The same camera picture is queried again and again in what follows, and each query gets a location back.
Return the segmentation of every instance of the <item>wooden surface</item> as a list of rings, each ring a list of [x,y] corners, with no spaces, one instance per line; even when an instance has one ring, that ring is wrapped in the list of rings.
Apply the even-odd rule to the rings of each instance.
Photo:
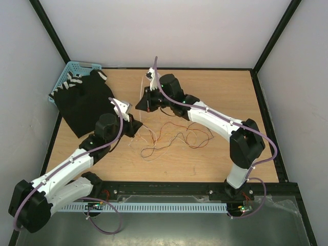
[[[142,77],[147,71],[109,69],[104,72],[108,76],[107,84],[114,96],[131,103],[133,109],[130,113],[139,120],[140,111],[135,110],[134,106],[139,102]],[[251,118],[257,122],[260,131],[265,133],[249,71],[160,70],[159,73],[173,73],[185,93],[197,96],[213,109],[233,118]],[[147,85],[149,81],[144,77],[142,88]],[[168,121],[182,126],[190,124],[190,121],[169,117],[159,110],[152,113],[141,112],[141,121],[152,129],[157,137],[160,128]],[[208,132],[199,124],[193,124],[191,128]],[[167,146],[169,140],[179,132],[186,136],[190,131],[186,131],[184,127],[166,124],[156,147]],[[223,182],[230,172],[232,161],[229,157],[229,143],[216,133],[213,133],[214,138],[203,148],[191,149],[180,139],[176,139],[169,148],[157,151],[145,159],[142,159],[140,152],[145,146],[152,146],[152,138],[146,128],[141,128],[138,133],[139,136],[135,138],[124,136],[115,151],[86,171],[96,173],[102,180],[174,182]],[[188,136],[188,142],[197,146],[207,138],[206,134],[193,131]],[[83,139],[85,137],[78,139],[62,120],[47,171],[72,154]],[[271,156],[266,141],[265,146],[259,159]],[[150,153],[151,151],[147,150],[143,154]],[[265,182],[278,182],[272,161],[258,165],[251,176],[259,177]]]

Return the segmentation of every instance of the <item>white cable tray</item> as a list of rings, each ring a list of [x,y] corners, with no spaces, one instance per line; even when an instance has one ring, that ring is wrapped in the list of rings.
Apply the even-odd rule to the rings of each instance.
[[[73,202],[63,207],[59,212],[87,212],[89,204],[96,202]],[[227,213],[226,203],[135,203],[111,202],[121,213]],[[96,212],[115,212],[108,205],[92,208]]]

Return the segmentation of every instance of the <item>black fabric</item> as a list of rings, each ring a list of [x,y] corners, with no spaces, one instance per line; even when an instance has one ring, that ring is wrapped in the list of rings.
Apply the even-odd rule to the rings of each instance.
[[[108,100],[108,97],[114,98],[113,92],[99,72],[100,70],[92,70],[90,75],[82,77],[70,74],[67,80],[69,88],[63,86],[50,94],[78,138],[94,131],[102,114],[115,114],[114,105]]]

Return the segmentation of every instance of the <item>blue basket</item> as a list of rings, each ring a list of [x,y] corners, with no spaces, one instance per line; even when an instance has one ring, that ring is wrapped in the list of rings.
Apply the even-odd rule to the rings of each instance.
[[[55,87],[53,88],[52,92],[67,80],[68,78],[67,73],[69,71],[71,71],[73,75],[81,74],[82,76],[85,76],[85,75],[90,75],[90,72],[94,69],[101,69],[101,65],[93,64],[93,63],[80,63],[78,61],[68,62],[62,74],[60,75]],[[53,104],[55,103],[55,101],[51,97],[49,97],[49,101],[52,102]]]

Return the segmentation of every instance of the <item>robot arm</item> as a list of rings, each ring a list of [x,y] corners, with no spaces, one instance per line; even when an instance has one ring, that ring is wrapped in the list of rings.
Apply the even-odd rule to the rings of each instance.
[[[124,119],[120,137],[123,135],[134,137],[142,123],[134,120],[133,116],[129,114],[131,109],[129,103],[114,100]],[[110,146],[107,146],[91,153],[88,152],[110,143],[117,137],[119,133],[117,115],[103,114],[96,123],[94,133],[90,134],[70,157],[30,183],[22,180],[15,186],[9,207],[9,213],[13,217],[27,195],[39,187],[23,206],[17,220],[29,232],[40,230],[50,217],[65,205],[81,197],[89,195],[96,197],[100,194],[102,180],[91,172],[82,174],[80,178],[70,184],[67,183],[85,169],[92,167],[110,151]]]
[[[175,115],[204,125],[221,135],[230,143],[230,158],[233,161],[232,169],[227,177],[227,183],[233,189],[239,189],[245,182],[249,168],[260,156],[265,145],[261,136],[235,126],[232,122],[239,123],[258,131],[256,123],[251,119],[242,121],[240,119],[226,116],[211,109],[205,103],[200,101],[199,98],[184,94],[178,79],[175,78],[173,74],[166,74],[164,76],[158,74],[161,85],[157,84],[155,71],[152,68],[149,69],[146,76],[150,80],[150,86],[145,87],[143,97],[136,105],[136,109],[153,112],[159,107],[170,107]],[[206,110],[175,104],[163,96],[158,86],[161,86],[165,94],[175,101],[188,105],[201,106],[206,108]],[[230,123],[209,113],[208,110],[214,111],[220,116],[228,119]]]

